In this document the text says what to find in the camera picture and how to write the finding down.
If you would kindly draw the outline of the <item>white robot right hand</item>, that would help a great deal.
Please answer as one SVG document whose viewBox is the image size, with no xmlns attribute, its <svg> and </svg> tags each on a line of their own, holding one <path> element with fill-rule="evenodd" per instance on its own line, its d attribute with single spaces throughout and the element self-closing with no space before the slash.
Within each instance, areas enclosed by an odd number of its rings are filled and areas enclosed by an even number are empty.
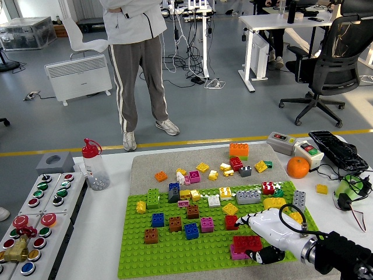
<svg viewBox="0 0 373 280">
<path fill-rule="evenodd" d="M 258 236 L 270 245 L 259 251 L 247 250 L 246 255 L 257 263 L 271 264 L 281 261 L 285 252 L 290 251 L 297 259 L 305 261 L 307 250 L 304 248 L 310 237 L 301 237 L 301 225 L 277 208 L 240 217 L 236 226 L 248 225 Z"/>
</svg>

